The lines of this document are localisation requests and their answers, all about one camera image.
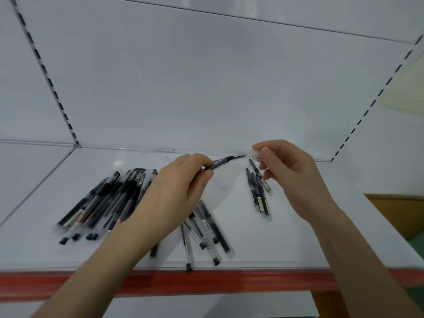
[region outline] person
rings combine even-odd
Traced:
[[[285,140],[252,148],[260,151],[263,178],[278,182],[293,209],[314,230],[352,318],[423,317],[336,205],[309,154]],[[33,317],[102,317],[136,263],[193,211],[214,173],[202,166],[212,164],[209,157],[194,154],[162,168],[131,217]]]

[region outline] right hand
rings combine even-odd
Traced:
[[[290,205],[304,220],[338,209],[311,155],[283,139],[257,143],[263,178],[278,182]]]

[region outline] red strip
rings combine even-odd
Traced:
[[[424,270],[391,269],[402,286],[424,284]],[[2,273],[0,301],[48,299],[72,272]],[[117,296],[337,290],[329,270],[134,271]]]

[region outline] green floor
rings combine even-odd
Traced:
[[[409,244],[417,251],[417,253],[424,259],[424,232],[409,241]],[[424,312],[424,285],[420,287],[406,288],[409,296],[420,306]]]

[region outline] left hand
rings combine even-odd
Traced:
[[[213,161],[202,154],[179,156],[163,167],[128,220],[131,231],[154,246],[175,230],[194,210],[214,171],[202,170]]]

